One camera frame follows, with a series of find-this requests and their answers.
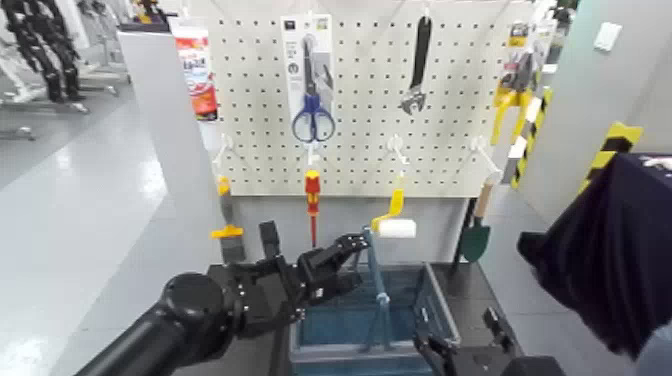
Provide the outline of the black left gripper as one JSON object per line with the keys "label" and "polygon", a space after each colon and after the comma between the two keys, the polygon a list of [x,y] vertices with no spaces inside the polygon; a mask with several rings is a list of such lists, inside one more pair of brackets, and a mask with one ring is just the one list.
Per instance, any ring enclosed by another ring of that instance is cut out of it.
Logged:
{"label": "black left gripper", "polygon": [[236,337],[259,337],[296,322],[311,300],[320,305],[346,295],[362,284],[358,272],[338,273],[355,254],[370,247],[362,233],[345,234],[327,248],[300,255],[288,263],[283,256],[256,263],[230,264]]}

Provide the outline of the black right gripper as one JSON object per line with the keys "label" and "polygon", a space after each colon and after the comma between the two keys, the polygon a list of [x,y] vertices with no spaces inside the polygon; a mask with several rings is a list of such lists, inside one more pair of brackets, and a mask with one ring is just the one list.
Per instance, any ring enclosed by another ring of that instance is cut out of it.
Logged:
{"label": "black right gripper", "polygon": [[463,347],[456,352],[452,344],[432,333],[416,333],[414,346],[435,376],[450,375],[452,356],[458,376],[500,376],[512,360],[495,347]]}

